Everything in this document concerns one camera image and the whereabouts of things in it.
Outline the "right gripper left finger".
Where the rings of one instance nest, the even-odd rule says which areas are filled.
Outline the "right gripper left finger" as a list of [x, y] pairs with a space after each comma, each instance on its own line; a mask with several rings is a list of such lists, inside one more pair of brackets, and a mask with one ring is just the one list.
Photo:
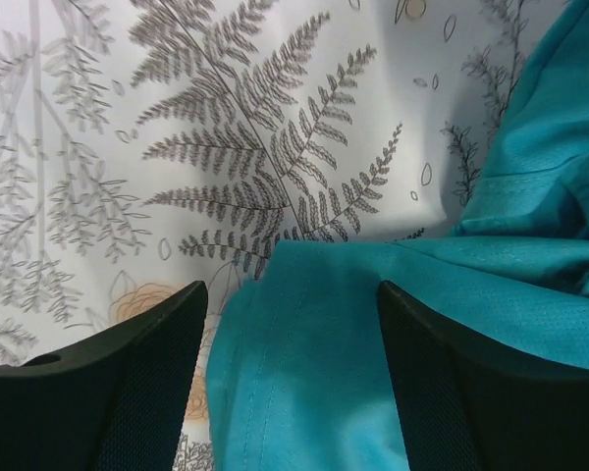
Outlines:
[[87, 339], [0, 366], [0, 470], [170, 470], [208, 304], [194, 282]]

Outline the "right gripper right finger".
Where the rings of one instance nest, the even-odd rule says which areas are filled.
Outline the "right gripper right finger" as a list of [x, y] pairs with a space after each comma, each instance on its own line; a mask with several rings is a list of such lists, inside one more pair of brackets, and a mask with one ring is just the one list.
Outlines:
[[412, 470], [589, 470], [589, 370], [522, 352], [385, 281], [377, 309]]

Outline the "teal t shirt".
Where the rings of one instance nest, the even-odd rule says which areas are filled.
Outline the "teal t shirt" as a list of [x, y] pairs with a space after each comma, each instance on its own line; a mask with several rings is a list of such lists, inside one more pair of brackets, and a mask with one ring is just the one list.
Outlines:
[[377, 309], [389, 281], [522, 352], [589, 370], [589, 1], [529, 59], [442, 238], [281, 241], [207, 369], [219, 470], [412, 470]]

